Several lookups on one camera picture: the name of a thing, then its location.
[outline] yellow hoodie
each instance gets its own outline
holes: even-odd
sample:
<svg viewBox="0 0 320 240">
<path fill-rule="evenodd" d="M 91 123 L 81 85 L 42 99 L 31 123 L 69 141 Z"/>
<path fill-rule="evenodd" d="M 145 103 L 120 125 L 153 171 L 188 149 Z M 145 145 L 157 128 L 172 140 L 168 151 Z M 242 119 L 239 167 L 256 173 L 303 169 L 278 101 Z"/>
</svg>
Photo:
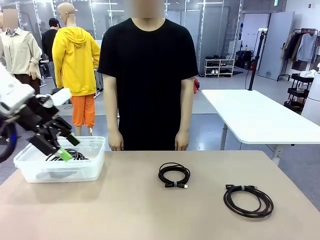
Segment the yellow hoodie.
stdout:
<svg viewBox="0 0 320 240">
<path fill-rule="evenodd" d="M 98 67 L 100 47 L 81 27 L 63 27 L 55 35 L 52 57 L 58 88 L 69 88 L 72 96 L 96 92 L 94 68 Z"/>
</svg>

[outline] open door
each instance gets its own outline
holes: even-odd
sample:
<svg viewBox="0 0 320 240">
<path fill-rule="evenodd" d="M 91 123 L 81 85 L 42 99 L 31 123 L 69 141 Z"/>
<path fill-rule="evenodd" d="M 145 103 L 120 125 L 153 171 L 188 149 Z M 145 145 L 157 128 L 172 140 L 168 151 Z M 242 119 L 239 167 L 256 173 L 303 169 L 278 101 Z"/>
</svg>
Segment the open door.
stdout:
<svg viewBox="0 0 320 240">
<path fill-rule="evenodd" d="M 258 75 L 277 80 L 281 74 L 283 59 L 281 53 L 289 34 L 292 32 L 295 12 L 276 12 L 271 14 L 264 50 Z"/>
</svg>

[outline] black cap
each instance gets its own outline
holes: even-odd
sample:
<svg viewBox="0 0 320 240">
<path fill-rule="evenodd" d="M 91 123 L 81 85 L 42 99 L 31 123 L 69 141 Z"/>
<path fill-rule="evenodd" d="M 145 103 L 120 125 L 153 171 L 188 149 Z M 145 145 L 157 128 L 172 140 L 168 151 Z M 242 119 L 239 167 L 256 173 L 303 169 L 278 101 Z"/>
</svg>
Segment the black cap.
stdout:
<svg viewBox="0 0 320 240">
<path fill-rule="evenodd" d="M 57 27 L 59 25 L 59 20 L 56 18 L 50 18 L 49 26 L 50 27 Z"/>
</svg>

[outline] table leg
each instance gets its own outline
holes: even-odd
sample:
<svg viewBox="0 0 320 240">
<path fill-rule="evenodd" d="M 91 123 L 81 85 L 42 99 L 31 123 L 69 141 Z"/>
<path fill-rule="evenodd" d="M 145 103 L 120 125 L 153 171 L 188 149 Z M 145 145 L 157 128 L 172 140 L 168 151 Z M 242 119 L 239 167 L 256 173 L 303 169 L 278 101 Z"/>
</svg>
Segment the table leg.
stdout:
<svg viewBox="0 0 320 240">
<path fill-rule="evenodd" d="M 283 144 L 275 145 L 273 156 L 272 156 L 272 161 L 274 161 L 274 163 L 277 166 L 279 165 L 283 149 L 284 149 L 284 145 Z"/>
<path fill-rule="evenodd" d="M 222 134 L 221 134 L 221 144 L 220 144 L 221 151 L 225 150 L 227 131 L 228 131 L 228 126 L 227 124 L 224 123 L 222 128 Z"/>
</svg>

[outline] brown tabletop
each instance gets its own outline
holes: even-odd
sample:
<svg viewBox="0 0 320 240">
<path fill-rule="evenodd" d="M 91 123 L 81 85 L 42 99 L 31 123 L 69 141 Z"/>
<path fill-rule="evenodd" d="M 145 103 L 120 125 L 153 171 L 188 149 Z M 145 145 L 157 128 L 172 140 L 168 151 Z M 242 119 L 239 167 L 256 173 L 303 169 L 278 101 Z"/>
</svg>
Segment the brown tabletop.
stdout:
<svg viewBox="0 0 320 240">
<path fill-rule="evenodd" d="M 165 162 L 190 169 L 188 189 L 165 188 Z M 225 184 L 258 186 L 273 213 L 231 212 Z M 248 210 L 258 205 L 233 196 Z M 319 226 L 318 210 L 261 151 L 106 152 L 96 181 L 27 183 L 18 170 L 0 186 L 2 240 L 315 240 Z"/>
</svg>

